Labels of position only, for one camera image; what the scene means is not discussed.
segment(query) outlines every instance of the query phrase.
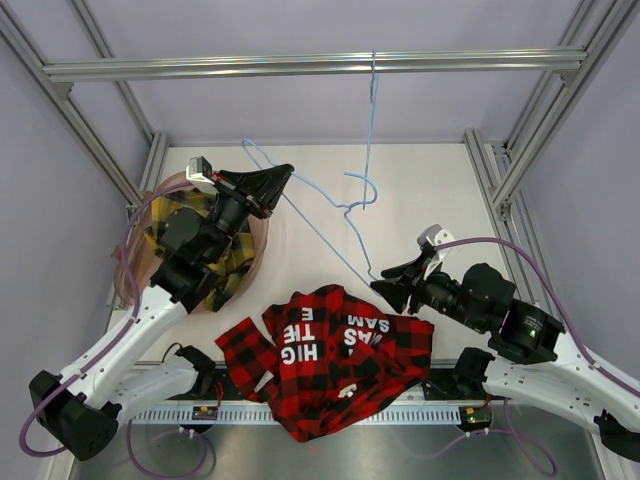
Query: aluminum extrusion bar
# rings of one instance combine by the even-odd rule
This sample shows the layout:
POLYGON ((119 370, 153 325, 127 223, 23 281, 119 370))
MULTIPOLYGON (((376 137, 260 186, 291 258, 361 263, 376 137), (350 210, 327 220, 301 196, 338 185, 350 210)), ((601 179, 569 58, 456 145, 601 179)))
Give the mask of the aluminum extrusion bar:
POLYGON ((142 180, 140 182, 140 191, 155 191, 160 183, 162 168, 169 151, 169 136, 166 133, 156 133, 151 142, 147 163, 144 166, 142 180))
MULTIPOLYGON (((482 198, 489 212, 489 220, 491 221, 491 226, 493 227, 496 237, 519 245, 518 237, 515 232, 509 228, 508 222, 491 208, 491 192, 495 189, 499 177, 497 172, 492 168, 492 162, 489 159, 489 154, 485 149, 485 144, 480 136, 480 132, 476 129, 467 128, 464 131, 462 142, 467 147, 467 153, 471 159, 471 165, 476 174, 476 179, 482 192, 482 198)), ((507 266, 507 274, 511 281, 518 287, 517 295, 521 300, 526 302, 535 302, 537 300, 536 295, 524 268, 525 260, 520 258, 511 249, 502 246, 499 248, 502 259, 507 266)))
POLYGON ((493 194, 493 209, 499 209, 507 203, 520 188, 526 173, 565 122, 639 10, 640 0, 618 0, 611 8, 587 47, 587 58, 582 62, 575 79, 561 90, 528 146, 513 155, 511 166, 493 194))
MULTIPOLYGON (((71 5, 78 14, 78 19, 89 37, 89 40, 91 40, 96 53, 103 58, 113 58, 114 55, 107 43, 106 37, 104 36, 104 33, 102 32, 102 29, 100 28, 100 25, 98 24, 98 21, 86 0, 71 0, 71 5)), ((145 117, 138 100, 131 91, 131 87, 129 87, 126 82, 116 82, 115 87, 120 98, 125 104, 125 107, 129 111, 131 119, 134 121, 147 143, 151 145, 154 134, 153 128, 145 117)))
POLYGON ((140 191, 124 172, 113 154, 109 152, 104 141, 91 127, 82 115, 72 98, 61 98, 55 86, 42 73, 43 60, 38 54, 37 47, 22 33, 18 21, 12 13, 0 2, 0 36, 20 59, 38 83, 52 105, 57 109, 61 118, 69 126, 78 141, 86 148, 91 159, 104 172, 122 196, 131 204, 139 205, 142 201, 140 191))
MULTIPOLYGON (((577 70, 586 58, 581 48, 487 51, 376 52, 377 73, 577 70)), ((372 53, 99 59, 49 63, 52 82, 158 80, 287 75, 371 74, 372 53)))
MULTIPOLYGON (((578 39, 581 36, 582 31, 584 30, 585 23, 589 19, 593 7, 595 5, 595 0, 581 0, 581 2, 577 5, 576 9, 571 16, 571 20, 565 27, 564 32, 560 36, 558 40, 558 45, 568 46, 575 45, 578 42, 578 39)), ((521 135, 527 132, 530 128, 531 119, 537 118, 537 111, 540 108, 540 104, 545 97, 545 93, 548 91, 551 86, 551 79, 553 77, 553 72, 546 71, 540 75, 536 85, 534 86, 531 96, 527 100, 518 120, 514 124, 514 127, 509 134, 507 139, 507 149, 510 151, 514 148, 514 144, 520 139, 521 135)))

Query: light purple wall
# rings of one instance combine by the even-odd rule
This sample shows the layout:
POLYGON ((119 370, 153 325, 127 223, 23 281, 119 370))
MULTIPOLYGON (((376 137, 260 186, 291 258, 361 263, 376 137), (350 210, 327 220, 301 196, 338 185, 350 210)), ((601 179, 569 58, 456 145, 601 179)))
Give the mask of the light purple wall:
POLYGON ((554 284, 598 354, 640 378, 640 18, 526 180, 554 284))
MULTIPOLYGON (((123 200, 3 41, 0 85, 0 476, 32 479, 44 461, 18 447, 27 385, 104 330, 123 200)), ((36 425, 29 440, 50 437, 36 425)))
MULTIPOLYGON (((48 60, 95 58, 69 0, 5 0, 48 60)), ((115 87, 110 83, 78 83, 73 96, 124 170, 137 183, 149 147, 115 87)))

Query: flannel shirt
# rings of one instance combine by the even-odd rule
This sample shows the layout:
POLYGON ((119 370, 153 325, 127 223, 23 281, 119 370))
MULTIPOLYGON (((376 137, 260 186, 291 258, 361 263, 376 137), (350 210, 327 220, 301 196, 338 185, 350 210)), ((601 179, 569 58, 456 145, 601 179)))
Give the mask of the flannel shirt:
MULTIPOLYGON (((147 241, 155 254, 164 258, 165 251, 158 244, 158 239, 164 233, 166 220, 174 211, 181 208, 191 208, 203 217, 209 214, 215 203, 215 195, 202 193, 199 190, 177 191, 156 198, 151 203, 151 225, 145 229, 147 241)), ((211 293, 201 305, 207 310, 217 312, 240 289, 242 279, 249 271, 256 256, 253 236, 249 225, 245 222, 240 231, 234 236, 227 252, 218 263, 207 265, 218 273, 219 278, 211 293)))
POLYGON ((299 442, 384 410, 429 376, 433 325, 385 315, 341 286, 296 292, 262 317, 275 345, 251 318, 216 343, 242 395, 268 402, 299 442))

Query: red and black checkered fabric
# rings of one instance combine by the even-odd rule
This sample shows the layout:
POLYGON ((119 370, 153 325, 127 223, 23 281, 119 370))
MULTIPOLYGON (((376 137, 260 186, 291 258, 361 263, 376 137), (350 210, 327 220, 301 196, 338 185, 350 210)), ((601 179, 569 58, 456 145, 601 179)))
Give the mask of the red and black checkered fabric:
POLYGON ((341 286, 296 292, 262 317, 275 346, 251 318, 216 343, 240 392, 268 402, 274 419, 299 442, 384 410, 429 376, 433 325, 385 315, 341 286))

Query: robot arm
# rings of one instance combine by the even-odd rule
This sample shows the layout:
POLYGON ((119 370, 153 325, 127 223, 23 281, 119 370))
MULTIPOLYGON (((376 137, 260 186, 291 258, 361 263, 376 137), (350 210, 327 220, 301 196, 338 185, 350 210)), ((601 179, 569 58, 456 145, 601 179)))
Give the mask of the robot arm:
POLYGON ((133 364, 173 325, 181 322, 211 292, 217 263, 249 215, 267 218, 293 172, 281 165, 250 173, 214 172, 194 158, 187 178, 204 191, 215 190, 208 216, 182 208, 167 221, 158 239, 165 258, 144 289, 138 314, 127 315, 59 375, 41 371, 29 384, 38 421, 79 460, 99 453, 118 428, 143 410, 172 396, 201 393, 214 383, 215 365, 194 347, 184 347, 167 362, 125 379, 133 364), (52 392, 71 382, 50 403, 52 392))
POLYGON ((601 436, 603 444, 640 462, 640 398, 598 369, 637 388, 640 382, 591 353, 591 365, 562 323, 539 308, 514 299, 515 285, 487 264, 477 264, 462 283, 442 272, 443 251, 452 241, 439 225, 418 238, 421 255, 382 272, 371 288, 398 313, 424 305, 484 334, 497 357, 466 348, 454 377, 461 390, 484 391, 522 400, 567 418, 601 436))

